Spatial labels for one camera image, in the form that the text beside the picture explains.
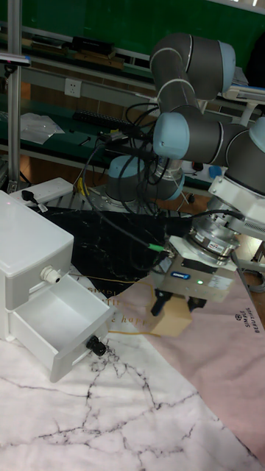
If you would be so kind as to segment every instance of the computer keyboard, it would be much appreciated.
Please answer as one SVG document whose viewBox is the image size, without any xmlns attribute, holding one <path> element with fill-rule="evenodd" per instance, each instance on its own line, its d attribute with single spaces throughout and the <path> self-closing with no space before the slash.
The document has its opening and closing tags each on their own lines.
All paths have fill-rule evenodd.
<svg viewBox="0 0 265 471">
<path fill-rule="evenodd" d="M 100 115 L 87 110 L 77 110 L 73 114 L 73 119 L 89 124 L 95 124 L 96 126 L 107 127 L 110 130 L 120 130 L 122 132 L 131 130 L 135 127 L 133 124 L 123 121 L 122 119 Z"/>
</svg>

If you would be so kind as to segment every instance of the green cable connector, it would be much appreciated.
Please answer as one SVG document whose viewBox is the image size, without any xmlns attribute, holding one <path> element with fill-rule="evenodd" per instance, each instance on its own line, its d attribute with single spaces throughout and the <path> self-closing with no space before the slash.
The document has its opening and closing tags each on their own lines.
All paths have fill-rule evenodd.
<svg viewBox="0 0 265 471">
<path fill-rule="evenodd" d="M 162 252 L 164 248 L 161 245 L 149 244 L 149 249 L 154 250 L 155 252 Z"/>
</svg>

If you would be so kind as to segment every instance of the white lid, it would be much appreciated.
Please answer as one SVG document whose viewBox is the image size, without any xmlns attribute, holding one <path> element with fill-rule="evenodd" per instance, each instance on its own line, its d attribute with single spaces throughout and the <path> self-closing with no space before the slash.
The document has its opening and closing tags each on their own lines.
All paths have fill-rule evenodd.
<svg viewBox="0 0 265 471">
<path fill-rule="evenodd" d="M 36 265 L 74 237 L 0 191 L 0 270 L 12 277 Z"/>
</svg>

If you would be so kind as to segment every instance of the white power strip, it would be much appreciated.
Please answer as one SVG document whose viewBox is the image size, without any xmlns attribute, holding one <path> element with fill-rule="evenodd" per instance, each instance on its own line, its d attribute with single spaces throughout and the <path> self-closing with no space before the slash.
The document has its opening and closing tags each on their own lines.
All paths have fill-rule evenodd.
<svg viewBox="0 0 265 471">
<path fill-rule="evenodd" d="M 63 178 L 54 178 L 49 182 L 40 183 L 39 185 L 32 185 L 27 188 L 28 191 L 31 191 L 34 194 L 34 198 L 38 203 L 47 203 L 55 198 L 60 198 L 60 196 L 65 196 L 73 191 L 73 185 L 69 182 L 66 182 Z M 11 193 L 10 196 L 22 205 L 34 206 L 34 203 L 31 201 L 24 201 L 22 198 L 23 190 L 15 191 Z"/>
</svg>

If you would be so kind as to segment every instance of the electrical outlet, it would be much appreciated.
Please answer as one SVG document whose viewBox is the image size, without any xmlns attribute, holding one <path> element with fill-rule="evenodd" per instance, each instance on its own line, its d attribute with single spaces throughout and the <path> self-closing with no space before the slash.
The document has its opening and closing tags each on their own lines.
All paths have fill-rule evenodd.
<svg viewBox="0 0 265 471">
<path fill-rule="evenodd" d="M 81 80 L 66 79 L 65 95 L 81 97 Z"/>
</svg>

